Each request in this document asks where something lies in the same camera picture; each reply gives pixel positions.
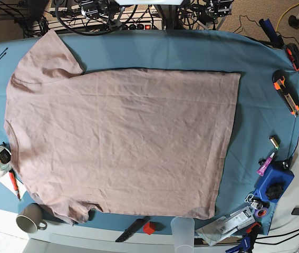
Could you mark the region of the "pink T-shirt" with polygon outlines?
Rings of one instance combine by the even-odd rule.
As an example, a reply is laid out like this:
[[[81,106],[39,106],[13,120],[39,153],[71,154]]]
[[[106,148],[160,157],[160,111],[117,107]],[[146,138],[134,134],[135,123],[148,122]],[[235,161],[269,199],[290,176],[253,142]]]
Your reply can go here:
[[[50,31],[6,89],[11,166],[68,223],[89,211],[214,216],[240,74],[153,69],[84,74]]]

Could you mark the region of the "power strip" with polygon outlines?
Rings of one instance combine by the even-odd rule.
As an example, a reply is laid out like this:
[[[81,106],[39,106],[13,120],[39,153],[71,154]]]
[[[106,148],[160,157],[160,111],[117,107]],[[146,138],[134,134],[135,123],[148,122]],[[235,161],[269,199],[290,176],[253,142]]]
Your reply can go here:
[[[126,24],[120,30],[158,30],[159,27],[155,26],[154,24],[149,24],[149,23],[131,23],[131,24]]]

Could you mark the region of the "translucent plastic cup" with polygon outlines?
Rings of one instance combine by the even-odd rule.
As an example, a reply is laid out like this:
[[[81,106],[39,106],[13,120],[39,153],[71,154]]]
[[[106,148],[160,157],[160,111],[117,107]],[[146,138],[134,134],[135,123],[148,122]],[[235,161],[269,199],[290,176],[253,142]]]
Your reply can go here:
[[[193,253],[195,221],[191,218],[175,217],[171,221],[171,232],[175,253]]]

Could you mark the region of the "purple glue tube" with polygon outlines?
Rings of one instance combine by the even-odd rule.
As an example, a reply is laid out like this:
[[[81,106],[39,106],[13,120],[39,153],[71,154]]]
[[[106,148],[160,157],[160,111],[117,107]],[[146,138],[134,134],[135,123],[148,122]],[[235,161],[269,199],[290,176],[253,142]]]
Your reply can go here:
[[[275,152],[271,153],[267,159],[262,162],[261,166],[259,167],[259,169],[257,170],[257,173],[263,177],[264,173],[266,171],[266,169],[268,168],[268,166],[270,165],[270,163],[272,162],[273,158],[274,158]]]

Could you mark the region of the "packaging card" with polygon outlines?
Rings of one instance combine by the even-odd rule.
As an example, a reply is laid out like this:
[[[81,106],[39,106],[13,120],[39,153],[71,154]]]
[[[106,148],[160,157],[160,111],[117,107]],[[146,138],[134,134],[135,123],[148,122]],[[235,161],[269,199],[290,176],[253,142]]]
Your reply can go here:
[[[228,217],[222,216],[217,220],[196,230],[207,244],[213,246],[218,242],[230,237],[235,232],[255,222],[252,207],[244,207]]]

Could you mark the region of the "blue table cloth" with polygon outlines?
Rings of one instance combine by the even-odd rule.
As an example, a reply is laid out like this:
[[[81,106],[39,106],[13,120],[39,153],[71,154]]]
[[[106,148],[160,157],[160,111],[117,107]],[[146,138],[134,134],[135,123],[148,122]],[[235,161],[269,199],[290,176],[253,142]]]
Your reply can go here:
[[[299,73],[286,53],[239,34],[201,31],[131,31],[106,36],[60,35],[86,73],[129,67],[169,70],[205,70],[241,73],[232,138],[216,200],[216,214],[224,215],[243,204],[258,178],[257,162],[281,141],[277,160],[293,153],[299,136],[295,118],[273,86],[272,75],[283,70],[286,84],[299,101]],[[0,144],[8,142],[4,130],[6,86],[20,59],[37,42],[29,38],[0,43]],[[21,202],[0,183],[0,210],[20,212],[32,200]]]

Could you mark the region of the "small battery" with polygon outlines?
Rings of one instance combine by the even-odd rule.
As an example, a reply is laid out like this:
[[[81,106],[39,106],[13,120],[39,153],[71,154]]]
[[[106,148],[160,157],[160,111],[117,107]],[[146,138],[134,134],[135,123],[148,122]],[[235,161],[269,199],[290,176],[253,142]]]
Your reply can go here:
[[[269,137],[269,140],[270,140],[270,142],[272,143],[272,145],[274,146],[274,148],[275,148],[276,150],[278,150],[278,149],[279,149],[279,142],[277,141],[276,136],[274,136],[274,135],[270,136],[270,137]]]

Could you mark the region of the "metal keyring clips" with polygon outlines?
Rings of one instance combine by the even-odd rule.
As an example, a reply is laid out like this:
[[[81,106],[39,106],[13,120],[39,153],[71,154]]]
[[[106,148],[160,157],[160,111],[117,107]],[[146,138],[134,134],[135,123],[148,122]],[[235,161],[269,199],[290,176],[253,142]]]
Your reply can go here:
[[[263,208],[263,202],[259,198],[255,198],[255,196],[250,193],[245,198],[245,203],[248,203],[255,210],[259,210]]]

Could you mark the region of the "blue box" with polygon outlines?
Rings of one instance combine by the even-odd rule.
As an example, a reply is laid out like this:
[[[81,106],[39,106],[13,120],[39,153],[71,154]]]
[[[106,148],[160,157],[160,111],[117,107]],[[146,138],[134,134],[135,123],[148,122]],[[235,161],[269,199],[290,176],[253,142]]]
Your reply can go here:
[[[294,179],[294,173],[290,170],[290,165],[290,159],[271,162],[264,176],[260,177],[256,183],[255,191],[253,192],[255,198],[259,198],[263,202],[278,203]],[[267,188],[273,184],[281,184],[284,192],[279,199],[269,201],[265,192]]]

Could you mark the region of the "black knob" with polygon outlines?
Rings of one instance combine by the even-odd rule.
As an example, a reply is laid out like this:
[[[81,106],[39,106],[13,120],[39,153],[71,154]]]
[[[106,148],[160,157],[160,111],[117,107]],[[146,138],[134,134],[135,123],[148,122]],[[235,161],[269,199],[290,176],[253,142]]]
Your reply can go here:
[[[283,192],[284,190],[281,184],[273,184],[267,188],[265,195],[269,201],[272,201],[279,199]]]

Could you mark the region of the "purple tape roll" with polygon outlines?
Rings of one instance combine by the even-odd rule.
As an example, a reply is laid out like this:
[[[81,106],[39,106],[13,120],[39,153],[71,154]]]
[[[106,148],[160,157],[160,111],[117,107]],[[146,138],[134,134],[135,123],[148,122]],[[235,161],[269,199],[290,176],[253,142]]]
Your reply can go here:
[[[263,207],[263,208],[257,209],[255,211],[255,217],[262,218],[262,217],[266,216],[267,213],[268,213],[268,209]]]

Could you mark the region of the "orange black utility knife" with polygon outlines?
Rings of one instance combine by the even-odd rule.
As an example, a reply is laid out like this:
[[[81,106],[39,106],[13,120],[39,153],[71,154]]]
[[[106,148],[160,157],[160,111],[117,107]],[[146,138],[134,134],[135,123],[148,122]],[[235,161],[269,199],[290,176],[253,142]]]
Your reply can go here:
[[[289,109],[290,113],[298,117],[299,116],[299,105],[294,101],[290,90],[285,85],[285,74],[282,70],[277,70],[273,73],[272,76],[273,85],[275,90],[278,92],[278,95],[282,98],[284,103],[286,104],[287,108]]]

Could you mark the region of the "grey ceramic mug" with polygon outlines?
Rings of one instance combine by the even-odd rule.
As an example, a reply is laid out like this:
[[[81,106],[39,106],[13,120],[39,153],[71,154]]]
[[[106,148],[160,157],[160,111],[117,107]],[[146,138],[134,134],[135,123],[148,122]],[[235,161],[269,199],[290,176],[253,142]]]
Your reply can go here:
[[[43,220],[42,209],[35,203],[29,204],[18,214],[16,224],[22,231],[30,234],[47,228],[47,223]]]

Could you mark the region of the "white paper note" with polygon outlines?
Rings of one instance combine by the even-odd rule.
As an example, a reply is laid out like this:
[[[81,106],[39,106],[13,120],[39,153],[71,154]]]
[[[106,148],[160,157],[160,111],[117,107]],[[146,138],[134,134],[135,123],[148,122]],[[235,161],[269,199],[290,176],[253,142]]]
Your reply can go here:
[[[17,184],[18,184],[18,188],[19,188],[20,196],[21,196],[21,200],[22,200],[23,199],[23,195],[26,193],[26,187],[18,179],[16,179],[16,180],[17,180]],[[3,186],[5,186],[8,190],[10,190],[13,194],[15,194],[13,185],[12,185],[10,177],[9,177],[9,173],[6,173],[5,175],[3,175],[0,178],[0,183]]]

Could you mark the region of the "orange black tool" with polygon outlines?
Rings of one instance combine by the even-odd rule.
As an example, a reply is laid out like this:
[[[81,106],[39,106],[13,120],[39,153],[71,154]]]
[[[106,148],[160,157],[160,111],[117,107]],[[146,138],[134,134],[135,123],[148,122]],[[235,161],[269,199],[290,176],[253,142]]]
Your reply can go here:
[[[299,49],[296,44],[285,45],[285,52],[295,71],[299,72]]]

